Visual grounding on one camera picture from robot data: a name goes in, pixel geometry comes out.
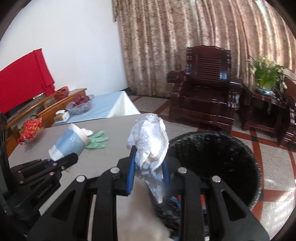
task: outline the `tiled floor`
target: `tiled floor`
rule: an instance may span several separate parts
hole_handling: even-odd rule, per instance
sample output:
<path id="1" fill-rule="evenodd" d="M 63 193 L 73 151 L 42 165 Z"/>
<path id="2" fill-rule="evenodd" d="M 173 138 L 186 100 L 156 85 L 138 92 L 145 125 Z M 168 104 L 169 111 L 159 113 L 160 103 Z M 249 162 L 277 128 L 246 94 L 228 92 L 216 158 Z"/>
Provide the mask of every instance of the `tiled floor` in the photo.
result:
<path id="1" fill-rule="evenodd" d="M 130 98 L 141 113 L 155 113 L 164 120 L 169 139 L 187 132 L 213 128 L 204 123 L 186 120 L 172 122 L 169 117 L 170 100 L 141 96 Z M 241 130 L 237 116 L 231 135 L 253 151 L 263 170 L 263 190 L 252 212 L 270 238 L 273 238 L 295 207 L 296 148 L 291 150 L 290 147 L 279 147 L 275 138 L 261 131 Z"/>

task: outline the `green glove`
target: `green glove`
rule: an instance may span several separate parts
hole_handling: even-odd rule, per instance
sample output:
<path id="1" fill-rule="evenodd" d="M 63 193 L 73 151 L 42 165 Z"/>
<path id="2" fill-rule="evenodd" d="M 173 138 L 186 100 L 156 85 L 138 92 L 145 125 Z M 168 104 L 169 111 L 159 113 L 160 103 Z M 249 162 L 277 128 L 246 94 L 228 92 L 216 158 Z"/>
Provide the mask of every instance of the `green glove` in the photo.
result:
<path id="1" fill-rule="evenodd" d="M 109 138 L 108 137 L 100 137 L 102 134 L 104 134 L 104 131 L 99 131 L 94 136 L 89 137 L 89 144 L 86 147 L 95 148 L 95 149 L 104 148 L 105 145 L 101 144 L 100 142 L 107 141 L 107 140 L 109 140 Z"/>

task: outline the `potted plant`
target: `potted plant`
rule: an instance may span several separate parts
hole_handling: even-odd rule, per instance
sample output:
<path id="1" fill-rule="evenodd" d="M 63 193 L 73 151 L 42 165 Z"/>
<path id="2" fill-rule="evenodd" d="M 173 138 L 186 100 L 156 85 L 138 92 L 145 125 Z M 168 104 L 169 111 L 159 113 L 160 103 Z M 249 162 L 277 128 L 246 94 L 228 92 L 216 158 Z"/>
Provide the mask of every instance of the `potted plant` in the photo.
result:
<path id="1" fill-rule="evenodd" d="M 261 56 L 257 60 L 251 57 L 249 62 L 258 91 L 264 94 L 273 94 L 273 91 L 277 91 L 280 94 L 278 86 L 282 85 L 283 88 L 287 89 L 287 85 L 283 80 L 285 67 L 269 60 L 267 56 Z"/>

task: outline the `red candy package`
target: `red candy package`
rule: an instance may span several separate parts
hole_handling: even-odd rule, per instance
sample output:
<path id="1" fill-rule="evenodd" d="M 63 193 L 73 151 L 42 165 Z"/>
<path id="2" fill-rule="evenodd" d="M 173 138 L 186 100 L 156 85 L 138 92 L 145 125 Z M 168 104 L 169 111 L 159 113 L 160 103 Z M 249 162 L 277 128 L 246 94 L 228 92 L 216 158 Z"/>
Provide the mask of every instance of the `red candy package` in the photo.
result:
<path id="1" fill-rule="evenodd" d="M 18 138 L 19 144 L 24 144 L 28 141 L 39 139 L 39 130 L 43 128 L 42 117 L 34 119 L 34 120 L 27 120 L 23 126 L 23 133 Z"/>

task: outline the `patterned brown curtain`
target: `patterned brown curtain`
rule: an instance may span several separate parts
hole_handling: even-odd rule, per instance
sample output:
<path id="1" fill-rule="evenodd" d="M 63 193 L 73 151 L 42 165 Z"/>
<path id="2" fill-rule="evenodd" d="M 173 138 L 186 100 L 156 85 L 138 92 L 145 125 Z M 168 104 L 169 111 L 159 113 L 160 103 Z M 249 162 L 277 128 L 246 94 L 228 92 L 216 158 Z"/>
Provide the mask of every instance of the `patterned brown curtain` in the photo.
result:
<path id="1" fill-rule="evenodd" d="M 232 72 L 253 82 L 249 56 L 267 55 L 296 70 L 296 40 L 265 0 L 113 0 L 126 74 L 138 95 L 169 96 L 170 70 L 184 70 L 186 48 L 231 50 Z"/>

